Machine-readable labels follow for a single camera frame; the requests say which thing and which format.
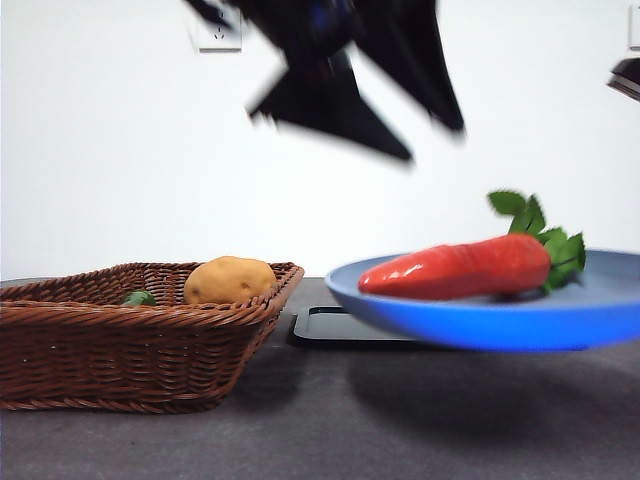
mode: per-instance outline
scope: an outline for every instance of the wall socket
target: wall socket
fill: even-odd
[[[194,25],[193,39],[200,53],[238,52],[242,50],[242,15],[237,8],[221,2],[212,2],[220,8],[224,20],[233,27],[209,23],[198,17]]]

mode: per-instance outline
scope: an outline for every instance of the plate rim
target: plate rim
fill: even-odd
[[[623,252],[616,250],[605,250],[605,249],[587,249],[587,255],[589,253],[597,253],[597,254],[614,254],[614,255],[627,255],[633,256],[640,260],[640,254],[632,253],[632,252]],[[339,267],[333,268],[329,271],[329,273],[325,276],[324,283],[331,291],[338,292],[339,294],[348,296],[350,298],[355,298],[359,301],[371,300],[377,303],[388,303],[393,305],[411,305],[424,309],[434,309],[434,310],[448,310],[448,311],[472,311],[472,310],[482,310],[482,311],[495,311],[500,313],[523,313],[523,312],[545,312],[545,311],[564,311],[564,310],[598,310],[598,309],[611,309],[612,307],[617,308],[630,308],[630,307],[638,307],[640,308],[640,296],[637,300],[631,299],[628,301],[609,301],[609,302],[601,302],[595,304],[585,304],[585,305],[537,305],[535,307],[527,308],[527,302],[523,303],[514,303],[514,304],[462,304],[456,303],[454,300],[420,300],[414,298],[404,298],[404,297],[392,297],[389,295],[379,295],[372,293],[362,293],[358,292],[358,296],[354,296],[353,293],[345,291],[340,287],[334,280],[335,275],[340,271],[344,270],[348,267],[352,267],[359,263],[370,262],[372,260],[378,260],[382,258],[395,257],[398,255],[405,255],[406,253],[397,253],[397,254],[389,254],[389,255],[380,255],[375,257],[363,258],[354,262],[346,263]]]

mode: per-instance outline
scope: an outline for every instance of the electrical outlet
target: electrical outlet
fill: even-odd
[[[629,48],[631,50],[640,50],[640,2],[631,5]]]
[[[229,29],[198,18],[195,24],[194,40],[200,53],[236,52],[242,50],[242,15],[237,8],[216,3],[222,18],[233,28]]]

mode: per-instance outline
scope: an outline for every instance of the basket rim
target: basket rim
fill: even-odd
[[[271,267],[286,267],[284,275],[277,280],[273,287],[259,296],[252,297],[246,302],[236,303],[201,303],[201,304],[180,304],[180,305],[99,305],[88,302],[42,302],[38,300],[4,300],[2,297],[8,293],[27,290],[35,287],[51,287],[57,286],[60,282],[72,282],[82,280],[85,277],[100,274],[104,272],[112,272],[116,269],[126,268],[163,268],[163,267],[193,267],[204,262],[130,262],[114,265],[92,272],[84,272],[64,277],[55,277],[41,281],[29,282],[24,285],[5,287],[0,289],[0,307],[2,310],[7,309],[45,309],[52,313],[74,313],[76,318],[65,321],[66,324],[82,324],[81,315],[108,316],[108,320],[102,321],[102,324],[121,324],[123,320],[118,317],[127,316],[127,324],[135,325],[154,325],[166,323],[168,318],[173,318],[176,325],[205,326],[209,323],[215,324],[243,324],[249,325],[260,322],[265,315],[268,316],[276,309],[274,303],[283,303],[284,297],[288,296],[290,288],[293,288],[303,277],[304,269],[292,262],[269,263]],[[224,314],[227,318],[217,320],[216,314]],[[8,323],[5,315],[0,316],[0,325]],[[39,319],[39,324],[49,323],[46,320]],[[51,320],[50,323],[59,324],[60,320]]]

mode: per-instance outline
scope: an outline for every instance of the carrot leaves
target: carrot leaves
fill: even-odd
[[[509,233],[528,233],[542,243],[551,258],[551,270],[542,288],[550,292],[566,285],[577,272],[584,270],[586,252],[582,233],[569,237],[560,227],[546,227],[540,202],[535,195],[525,198],[517,192],[496,191],[489,202],[501,215],[512,216]]]

